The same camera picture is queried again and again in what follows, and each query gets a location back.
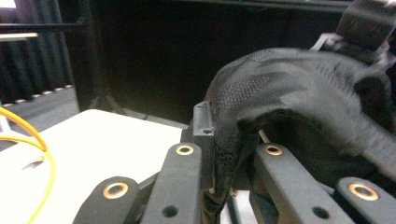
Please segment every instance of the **yellow cable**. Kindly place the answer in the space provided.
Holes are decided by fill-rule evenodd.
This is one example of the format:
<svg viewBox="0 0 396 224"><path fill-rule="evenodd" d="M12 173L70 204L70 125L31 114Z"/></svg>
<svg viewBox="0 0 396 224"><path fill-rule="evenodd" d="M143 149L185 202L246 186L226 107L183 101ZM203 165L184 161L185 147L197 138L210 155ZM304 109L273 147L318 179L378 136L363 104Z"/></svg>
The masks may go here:
<svg viewBox="0 0 396 224"><path fill-rule="evenodd" d="M38 147L41 150L43 150L42 146L37 141L32 140L28 137L0 134L0 141L24 142L24 143L30 144L34 147Z"/></svg>
<svg viewBox="0 0 396 224"><path fill-rule="evenodd" d="M55 160L52 157L52 154L48 151L47 145L44 142L43 138L40 136L38 131L30 125L26 120L20 118L16 114L4 109L3 107L0 106L0 115L5 116L6 118L14 121L15 123L19 124L26 132L31 134L35 139L37 139L37 142L26 138L26 137L20 137L20 136L9 136L9 135L2 135L3 140L7 141L17 141L17 142L25 142L31 145L34 145L35 147L40 148L47 156L49 160L49 167L50 167L50 174L49 174L49 182L46 186L45 189L45 194L43 199L41 200L40 204L38 207L35 209L33 212L32 216L29 218L28 223L32 223L35 220L35 217L40 213L41 209L43 208L44 204L46 203L48 197L50 196L50 193L52 191L53 184L55 183L55 176L56 176L56 166L55 166Z"/></svg>
<svg viewBox="0 0 396 224"><path fill-rule="evenodd" d="M44 142L43 138L41 138L40 134L38 131L26 120L20 118L18 115L12 113L9 110L4 109L3 107L0 106L0 115L3 115L4 117L14 121L15 123L19 124L26 132L31 134L37 141L40 143L40 145L43 147L43 151L47 151L47 145Z"/></svg>

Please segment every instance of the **table surface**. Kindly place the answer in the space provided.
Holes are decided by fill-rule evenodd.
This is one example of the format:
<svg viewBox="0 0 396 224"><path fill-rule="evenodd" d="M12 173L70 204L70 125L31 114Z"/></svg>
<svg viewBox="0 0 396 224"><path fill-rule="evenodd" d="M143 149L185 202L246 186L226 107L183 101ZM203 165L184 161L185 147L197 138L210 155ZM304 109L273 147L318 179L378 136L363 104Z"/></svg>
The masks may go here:
<svg viewBox="0 0 396 224"><path fill-rule="evenodd" d="M41 133L57 166L52 193L35 223L72 223L92 190L112 176L140 183L161 170L181 129L88 110ZM50 165L24 166L44 154L26 144L0 152L0 223L24 223L43 197Z"/></svg>

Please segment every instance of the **metal grommet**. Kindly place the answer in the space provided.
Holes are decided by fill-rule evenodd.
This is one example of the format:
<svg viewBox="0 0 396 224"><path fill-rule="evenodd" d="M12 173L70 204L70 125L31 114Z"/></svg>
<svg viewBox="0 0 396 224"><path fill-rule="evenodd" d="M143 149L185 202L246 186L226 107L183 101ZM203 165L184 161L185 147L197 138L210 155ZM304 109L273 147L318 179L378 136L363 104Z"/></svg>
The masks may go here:
<svg viewBox="0 0 396 224"><path fill-rule="evenodd" d="M273 155L273 156L279 156L283 153L282 149L280 149L279 147L275 147L275 146L266 146L265 151L268 154Z"/></svg>
<svg viewBox="0 0 396 224"><path fill-rule="evenodd" d="M176 153L181 156L190 155L194 151L194 148L189 146L180 146L176 149Z"/></svg>
<svg viewBox="0 0 396 224"><path fill-rule="evenodd" d="M118 199L128 191L128 185L123 182L113 183L103 190L103 196L107 199Z"/></svg>
<svg viewBox="0 0 396 224"><path fill-rule="evenodd" d="M354 195L367 201L376 201L379 198L375 190L360 183L350 184L348 188Z"/></svg>

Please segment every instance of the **glove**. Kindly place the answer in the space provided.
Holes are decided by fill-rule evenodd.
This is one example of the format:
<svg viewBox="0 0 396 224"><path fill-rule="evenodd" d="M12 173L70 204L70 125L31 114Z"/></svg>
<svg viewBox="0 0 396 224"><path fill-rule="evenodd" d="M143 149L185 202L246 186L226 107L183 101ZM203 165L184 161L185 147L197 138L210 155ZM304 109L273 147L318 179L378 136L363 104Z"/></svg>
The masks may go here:
<svg viewBox="0 0 396 224"><path fill-rule="evenodd" d="M265 49L223 67L205 99L216 162L203 223L219 223L244 140L261 129L326 185L356 176L396 189L390 83L374 68L335 53Z"/></svg>

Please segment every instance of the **black curtain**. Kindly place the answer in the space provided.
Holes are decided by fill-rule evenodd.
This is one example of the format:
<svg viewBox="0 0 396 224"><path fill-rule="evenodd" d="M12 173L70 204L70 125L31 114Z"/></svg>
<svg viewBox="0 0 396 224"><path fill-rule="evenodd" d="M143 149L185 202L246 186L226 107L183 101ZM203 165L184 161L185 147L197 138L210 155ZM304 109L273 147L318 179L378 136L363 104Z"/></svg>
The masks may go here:
<svg viewBox="0 0 396 224"><path fill-rule="evenodd" d="M59 23L56 0L16 0L16 8L1 8L2 23ZM0 42L2 104L33 100L33 95L73 84L63 33L39 33L22 41Z"/></svg>

